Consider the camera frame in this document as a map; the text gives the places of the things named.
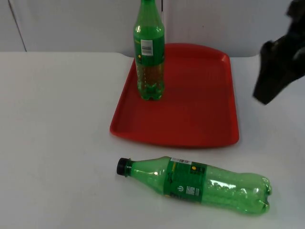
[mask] bottle bottom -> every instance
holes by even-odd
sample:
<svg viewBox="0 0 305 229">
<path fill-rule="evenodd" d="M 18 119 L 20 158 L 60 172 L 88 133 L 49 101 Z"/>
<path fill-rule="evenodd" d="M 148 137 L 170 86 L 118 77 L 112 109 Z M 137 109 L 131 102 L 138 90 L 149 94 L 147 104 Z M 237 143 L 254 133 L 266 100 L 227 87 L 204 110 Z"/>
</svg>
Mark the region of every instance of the bottle bottom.
<svg viewBox="0 0 305 229">
<path fill-rule="evenodd" d="M 155 66 L 136 64 L 138 91 L 144 100 L 159 100 L 164 92 L 164 63 Z"/>
</svg>

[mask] barcode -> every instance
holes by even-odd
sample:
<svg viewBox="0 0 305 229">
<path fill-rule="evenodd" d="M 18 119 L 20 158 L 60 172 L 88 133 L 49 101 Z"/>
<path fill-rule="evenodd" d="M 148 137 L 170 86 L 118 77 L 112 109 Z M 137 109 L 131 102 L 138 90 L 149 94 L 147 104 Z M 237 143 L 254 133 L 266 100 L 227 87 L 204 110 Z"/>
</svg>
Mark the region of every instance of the barcode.
<svg viewBox="0 0 305 229">
<path fill-rule="evenodd" d="M 152 40 L 141 40 L 142 56 L 153 56 Z"/>
<path fill-rule="evenodd" d="M 183 163 L 183 164 L 188 164 L 188 165 L 191 165 L 192 162 L 191 161 L 187 161 L 187 160 L 182 160 L 182 159 L 177 159 L 177 158 L 171 158 L 171 161 L 173 162 L 179 162 L 179 163 Z"/>
</svg>

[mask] black bottle cap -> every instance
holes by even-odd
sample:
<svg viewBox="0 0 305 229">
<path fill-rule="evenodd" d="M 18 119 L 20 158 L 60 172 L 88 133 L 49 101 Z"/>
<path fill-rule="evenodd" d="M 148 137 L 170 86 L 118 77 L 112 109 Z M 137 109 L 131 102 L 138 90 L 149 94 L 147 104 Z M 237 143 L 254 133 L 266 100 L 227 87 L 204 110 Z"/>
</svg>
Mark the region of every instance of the black bottle cap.
<svg viewBox="0 0 305 229">
<path fill-rule="evenodd" d="M 118 166 L 116 167 L 116 173 L 121 176 L 126 176 L 125 171 L 126 171 L 126 166 L 128 163 L 129 159 L 126 158 L 121 158 L 118 162 Z"/>
</svg>

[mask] bottle lying on side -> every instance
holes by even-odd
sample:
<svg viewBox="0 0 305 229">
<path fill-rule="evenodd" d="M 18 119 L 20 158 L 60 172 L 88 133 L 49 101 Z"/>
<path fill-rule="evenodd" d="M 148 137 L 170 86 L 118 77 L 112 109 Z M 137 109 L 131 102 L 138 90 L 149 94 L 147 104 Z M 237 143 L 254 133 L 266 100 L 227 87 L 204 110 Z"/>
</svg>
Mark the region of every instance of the bottle lying on side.
<svg viewBox="0 0 305 229">
<path fill-rule="evenodd" d="M 166 196 L 248 214 L 269 210 L 270 181 L 258 174 L 234 173 L 167 156 L 144 161 L 121 158 L 117 174 L 133 177 Z"/>
</svg>

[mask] white table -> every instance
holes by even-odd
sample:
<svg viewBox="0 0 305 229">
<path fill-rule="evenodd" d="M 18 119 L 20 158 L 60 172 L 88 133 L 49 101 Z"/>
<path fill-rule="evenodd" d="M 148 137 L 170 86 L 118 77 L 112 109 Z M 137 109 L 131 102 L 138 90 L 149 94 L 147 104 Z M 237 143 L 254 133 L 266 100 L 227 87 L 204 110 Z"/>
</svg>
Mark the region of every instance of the white table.
<svg viewBox="0 0 305 229">
<path fill-rule="evenodd" d="M 258 57 L 233 58 L 239 143 L 172 149 L 109 134 L 131 63 L 117 53 L 0 53 L 1 229 L 305 227 L 305 79 L 264 107 L 252 98 Z M 164 198 L 116 175 L 120 157 L 165 155 L 269 177 L 269 213 Z"/>
</svg>

